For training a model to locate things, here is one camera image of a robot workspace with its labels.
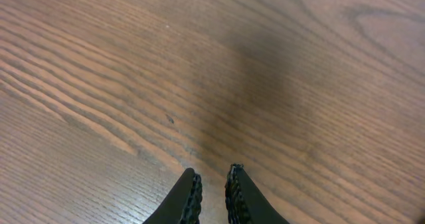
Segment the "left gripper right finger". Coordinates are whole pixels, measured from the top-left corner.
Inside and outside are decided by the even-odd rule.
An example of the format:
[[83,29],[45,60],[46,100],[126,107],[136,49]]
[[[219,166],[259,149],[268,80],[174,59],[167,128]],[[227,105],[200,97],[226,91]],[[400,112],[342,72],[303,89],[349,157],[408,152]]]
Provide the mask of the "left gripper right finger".
[[225,203],[231,224],[290,224],[264,197],[242,164],[232,164],[226,176]]

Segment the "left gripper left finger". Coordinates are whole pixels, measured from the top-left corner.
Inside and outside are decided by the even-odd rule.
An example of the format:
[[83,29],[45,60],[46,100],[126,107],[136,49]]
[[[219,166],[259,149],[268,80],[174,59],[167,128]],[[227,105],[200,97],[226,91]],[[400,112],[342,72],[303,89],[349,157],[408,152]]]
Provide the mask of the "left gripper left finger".
[[143,224],[199,224],[202,200],[201,176],[187,168]]

